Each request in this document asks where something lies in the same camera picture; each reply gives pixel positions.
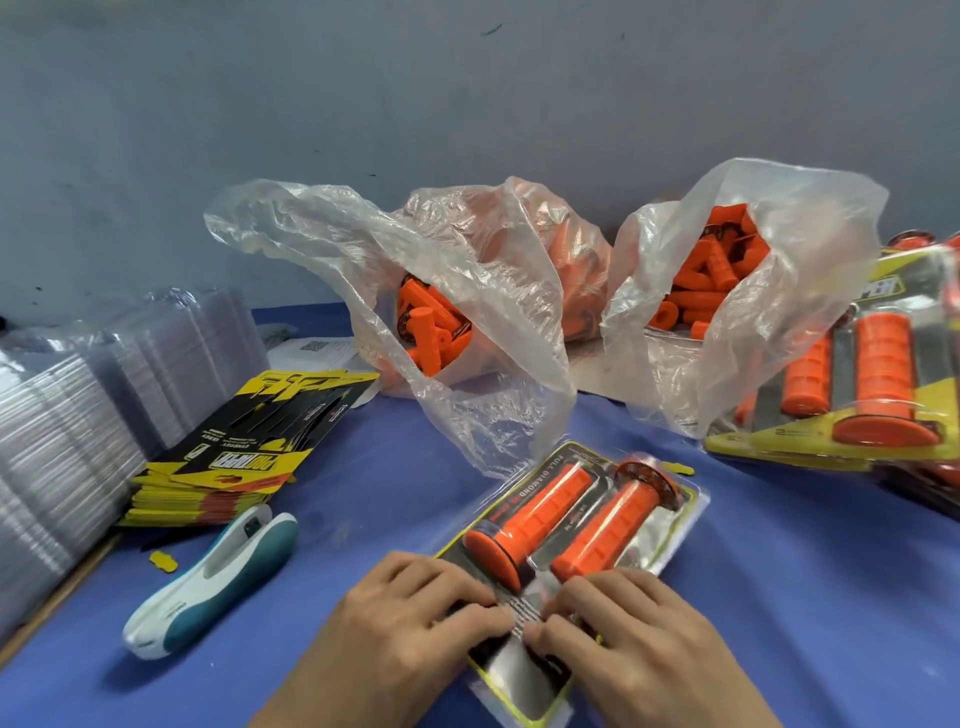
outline orange handlebar grip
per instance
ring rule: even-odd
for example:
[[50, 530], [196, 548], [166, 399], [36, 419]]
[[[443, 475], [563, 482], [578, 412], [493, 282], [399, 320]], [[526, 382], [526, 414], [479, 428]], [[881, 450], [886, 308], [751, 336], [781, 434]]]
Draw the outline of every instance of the orange handlebar grip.
[[469, 346], [470, 340], [473, 338], [473, 331], [468, 330], [464, 331], [457, 338], [449, 343], [446, 347], [440, 347], [440, 359], [441, 363], [444, 366], [447, 366], [451, 361], [454, 361], [460, 354], [464, 352], [464, 349]]
[[532, 576], [527, 557], [576, 504], [593, 477], [579, 463], [560, 474], [514, 513], [502, 526], [488, 520], [464, 534], [464, 548], [497, 581], [514, 592]]
[[701, 311], [699, 308], [688, 308], [684, 311], [684, 323], [685, 324], [696, 324], [697, 322], [703, 322], [709, 324], [713, 321], [713, 315], [716, 311]]
[[699, 271], [700, 267], [707, 262], [707, 256], [710, 252], [709, 241], [710, 238], [700, 238], [693, 246], [693, 250], [690, 251], [690, 255], [686, 257], [682, 267], [688, 271]]
[[829, 334], [786, 368], [780, 410], [791, 417], [824, 415], [830, 411], [833, 362]]
[[715, 311], [725, 298], [726, 293], [713, 291], [674, 291], [666, 297], [679, 308], [696, 308], [701, 311]]
[[400, 296], [417, 308], [429, 308], [433, 311], [435, 326], [453, 332], [460, 327], [457, 317], [450, 313], [435, 299], [423, 285], [413, 279], [407, 280], [400, 287]]
[[658, 505], [678, 510], [682, 503], [677, 487], [656, 468], [628, 461], [617, 469], [623, 482], [616, 494], [593, 516], [573, 543], [550, 564], [561, 582], [612, 569], [623, 549]]
[[707, 329], [709, 326], [710, 324], [707, 321], [695, 321], [690, 328], [690, 338], [703, 341], [707, 338]]
[[673, 277], [674, 285], [681, 288], [689, 288], [691, 291], [715, 291], [716, 286], [710, 276], [703, 273], [691, 271], [689, 268], [681, 268], [676, 276]]
[[755, 409], [756, 392], [742, 401], [736, 408], [736, 411], [733, 413], [733, 423], [738, 427], [742, 427], [753, 418]]
[[709, 241], [707, 270], [710, 271], [710, 277], [718, 291], [732, 291], [740, 282], [733, 268], [730, 267], [727, 254], [716, 240]]
[[833, 439], [850, 445], [914, 448], [940, 436], [914, 421], [910, 317], [873, 313], [856, 322], [856, 415], [834, 424]]
[[650, 319], [650, 326], [669, 331], [677, 325], [678, 318], [680, 318], [680, 309], [677, 308], [676, 304], [669, 301], [661, 301], [657, 313]]
[[611, 569], [636, 531], [660, 505], [657, 491], [635, 480], [624, 487], [573, 540], [550, 570], [563, 583]]
[[746, 242], [744, 247], [747, 250], [747, 255], [753, 254], [754, 257], [759, 256], [760, 260], [770, 253], [770, 246], [767, 245], [767, 241], [756, 234]]
[[745, 279], [756, 270], [756, 266], [763, 262], [763, 258], [765, 258], [768, 253], [770, 253], [769, 248], [765, 250], [762, 248], [748, 248], [747, 253], [743, 256], [743, 260], [733, 264], [733, 272], [736, 273], [741, 280]]
[[935, 245], [936, 242], [937, 238], [927, 231], [904, 231], [892, 237], [887, 247], [898, 251], [914, 251]]
[[743, 211], [743, 218], [740, 220], [740, 229], [743, 230], [744, 235], [756, 235], [756, 223], [746, 210]]
[[431, 296], [433, 296], [437, 300], [437, 303], [443, 306], [446, 310], [450, 311], [450, 313], [453, 313], [457, 316], [460, 316], [461, 318], [464, 318], [464, 315], [460, 312], [460, 310], [455, 305], [453, 305], [453, 303], [451, 303], [443, 293], [437, 290], [437, 286], [431, 285], [426, 290], [427, 290], [427, 293], [429, 293]]
[[856, 410], [913, 419], [910, 317], [875, 313], [856, 322]]
[[743, 216], [747, 214], [747, 204], [716, 206], [710, 211], [707, 219], [708, 225], [723, 225], [724, 223], [740, 224]]
[[414, 308], [410, 311], [410, 320], [407, 322], [407, 328], [417, 342], [420, 370], [425, 376], [436, 376], [442, 368], [440, 337], [433, 325], [433, 313], [431, 308]]

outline blue tablecloth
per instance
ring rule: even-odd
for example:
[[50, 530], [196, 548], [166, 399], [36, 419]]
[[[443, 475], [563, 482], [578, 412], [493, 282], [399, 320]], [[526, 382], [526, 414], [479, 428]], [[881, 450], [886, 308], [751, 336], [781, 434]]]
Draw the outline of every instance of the blue tablecloth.
[[[339, 305], [258, 321], [349, 331]], [[860, 476], [718, 462], [598, 397], [580, 396], [569, 434], [696, 469], [713, 502], [663, 578], [713, 621], [785, 725], [958, 724], [960, 524]], [[124, 651], [127, 617], [172, 578], [139, 550], [146, 534], [128, 538], [0, 673], [0, 725], [242, 725], [347, 588], [389, 549], [428, 548], [492, 486], [415, 402], [385, 397], [351, 412], [297, 475], [274, 507], [300, 520], [299, 550], [202, 642], [156, 663]], [[189, 565], [212, 539], [167, 550]], [[424, 724], [495, 725], [463, 682]]]

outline white and teal tool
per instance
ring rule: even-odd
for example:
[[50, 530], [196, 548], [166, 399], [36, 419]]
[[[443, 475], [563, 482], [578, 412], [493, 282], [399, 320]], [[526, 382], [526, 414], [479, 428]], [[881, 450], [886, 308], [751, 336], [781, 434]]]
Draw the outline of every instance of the white and teal tool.
[[123, 628], [127, 649], [158, 660], [197, 640], [244, 596], [276, 574], [293, 553], [299, 527], [269, 505], [245, 511], [197, 565], [137, 609]]

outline plastic bag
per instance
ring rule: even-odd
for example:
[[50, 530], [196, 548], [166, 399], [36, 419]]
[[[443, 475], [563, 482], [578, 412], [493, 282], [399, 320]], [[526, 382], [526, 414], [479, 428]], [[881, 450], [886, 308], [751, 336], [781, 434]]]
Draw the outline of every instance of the plastic bag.
[[[611, 284], [623, 282], [601, 326], [635, 413], [703, 437], [806, 351], [862, 292], [879, 256], [876, 221], [887, 196], [850, 172], [731, 159], [679, 203], [633, 213], [614, 244]], [[710, 211], [741, 203], [771, 253], [717, 309], [703, 344], [646, 328]]]
[[[396, 215], [349, 187], [259, 180], [204, 216], [217, 239], [316, 273], [347, 303], [354, 343], [386, 394], [413, 395], [484, 474], [548, 452], [575, 401], [561, 331], [560, 279], [513, 179], [414, 192]], [[407, 274], [437, 287], [473, 324], [467, 349], [424, 376], [396, 336]]]

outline orange rubber grip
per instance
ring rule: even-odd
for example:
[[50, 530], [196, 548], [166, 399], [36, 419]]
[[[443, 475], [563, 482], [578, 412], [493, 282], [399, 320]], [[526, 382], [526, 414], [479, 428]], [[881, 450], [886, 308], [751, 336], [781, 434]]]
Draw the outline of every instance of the orange rubber grip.
[[742, 401], [739, 406], [737, 406], [736, 411], [733, 413], [733, 423], [738, 427], [744, 426], [753, 418], [755, 409], [756, 392], [751, 394], [747, 399]]
[[701, 311], [715, 311], [725, 298], [726, 293], [713, 291], [674, 291], [666, 297], [679, 308], [696, 308]]
[[747, 214], [747, 204], [716, 206], [710, 211], [707, 219], [708, 225], [723, 225], [724, 223], [740, 224], [743, 216]]
[[707, 263], [707, 256], [710, 253], [709, 241], [712, 239], [712, 237], [700, 238], [696, 245], [693, 246], [693, 250], [690, 251], [690, 255], [686, 257], [686, 261], [681, 267], [688, 271], [699, 271], [701, 266]]
[[563, 583], [574, 576], [612, 569], [658, 505], [656, 490], [639, 480], [631, 481], [590, 519], [566, 551], [554, 559], [550, 570]]
[[740, 220], [740, 229], [743, 230], [744, 235], [756, 235], [756, 223], [746, 210], [743, 211], [743, 218]]
[[691, 291], [715, 291], [713, 279], [703, 273], [691, 271], [689, 268], [681, 268], [677, 275], [673, 277], [673, 284], [681, 288], [689, 288]]
[[685, 324], [696, 324], [702, 322], [704, 324], [709, 324], [713, 321], [713, 316], [716, 313], [713, 311], [701, 311], [699, 308], [688, 308], [684, 311], [684, 323]]
[[440, 337], [433, 325], [433, 313], [431, 308], [413, 308], [410, 311], [410, 320], [407, 321], [407, 328], [417, 342], [420, 370], [425, 376], [436, 376], [443, 367], [440, 359]]
[[916, 381], [910, 317], [873, 313], [856, 322], [856, 414], [834, 423], [833, 439], [882, 448], [932, 447], [941, 436], [914, 419]]
[[457, 317], [446, 310], [446, 308], [416, 280], [409, 279], [400, 287], [400, 297], [409, 301], [417, 308], [431, 309], [433, 311], [435, 326], [445, 328], [452, 333], [461, 325], [460, 322], [457, 321]]
[[910, 317], [901, 313], [864, 316], [856, 322], [856, 337], [857, 414], [912, 420]]
[[703, 341], [707, 338], [707, 329], [709, 326], [709, 321], [695, 321], [693, 326], [690, 327], [690, 338]]
[[502, 526], [483, 521], [464, 534], [464, 547], [501, 584], [518, 592], [521, 565], [592, 483], [593, 477], [580, 464], [565, 465]]
[[763, 258], [765, 258], [769, 253], [769, 248], [766, 250], [763, 250], [762, 248], [748, 248], [747, 253], [743, 256], [743, 260], [740, 260], [731, 266], [733, 268], [733, 272], [737, 274], [741, 280], [745, 279], [756, 270], [756, 267], [763, 262]]
[[473, 331], [468, 330], [464, 331], [457, 338], [451, 341], [447, 346], [440, 346], [440, 361], [441, 364], [447, 366], [451, 361], [455, 361], [460, 354], [464, 352], [470, 341], [473, 338]]
[[453, 303], [451, 303], [450, 300], [443, 293], [437, 290], [437, 286], [431, 285], [429, 288], [426, 289], [426, 291], [431, 296], [433, 296], [433, 298], [437, 300], [437, 303], [443, 306], [450, 313], [455, 314], [460, 318], [465, 318], [464, 314], [462, 314], [460, 310], [455, 305], [453, 305]]
[[830, 411], [833, 362], [829, 334], [790, 363], [783, 377], [780, 410], [791, 417], [824, 415]]
[[678, 318], [680, 318], [680, 309], [677, 308], [676, 304], [669, 301], [661, 301], [657, 313], [650, 319], [650, 326], [669, 331], [677, 325]]

